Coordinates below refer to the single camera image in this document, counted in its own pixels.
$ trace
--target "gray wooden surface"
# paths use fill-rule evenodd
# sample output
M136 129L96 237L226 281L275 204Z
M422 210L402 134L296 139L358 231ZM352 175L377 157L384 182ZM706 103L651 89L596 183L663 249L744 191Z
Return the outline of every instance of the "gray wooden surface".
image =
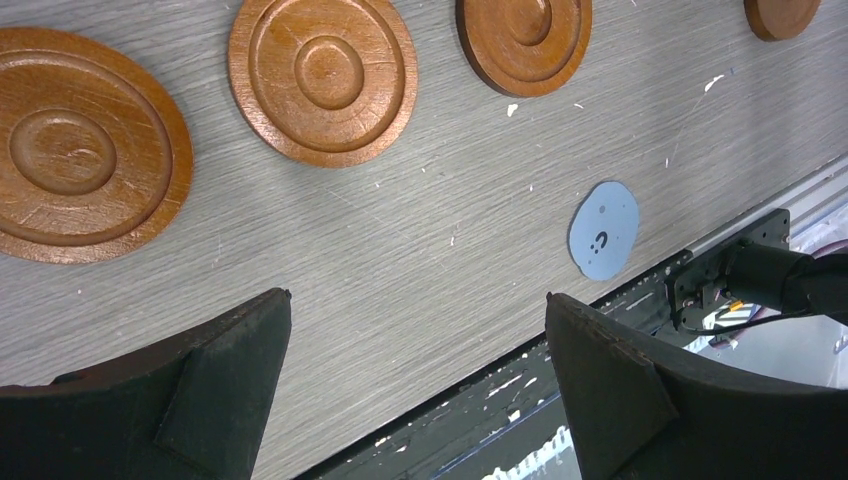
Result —
M741 0L596 0L576 76L527 100L472 72L453 1L397 0L418 103L389 150L342 171L289 161L242 121L229 1L3 0L0 24L77 32L150 70L186 117L196 169L175 223L136 253L0 257L0 383L47 382L290 288L255 478L304 470L540 333L547 291L592 300L848 151L840 0L778 44L750 33ZM565 239L607 179L632 189L642 223L626 270L593 283Z

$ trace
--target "black metal bracket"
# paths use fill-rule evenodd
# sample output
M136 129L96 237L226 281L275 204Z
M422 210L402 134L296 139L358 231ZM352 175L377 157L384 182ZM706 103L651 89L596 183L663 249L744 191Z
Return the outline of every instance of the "black metal bracket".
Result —
M675 328L681 323L699 327L707 315L734 300L721 270L733 247L743 242L788 250L789 210L768 213L668 277L666 293Z

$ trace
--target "light blue round sticker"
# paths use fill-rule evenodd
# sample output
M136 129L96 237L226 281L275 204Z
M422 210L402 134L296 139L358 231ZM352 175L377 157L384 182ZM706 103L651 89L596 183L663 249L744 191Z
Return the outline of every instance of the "light blue round sticker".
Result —
M583 275L609 280L624 268L638 233L636 197L621 183L604 182L577 210L568 232L568 248Z

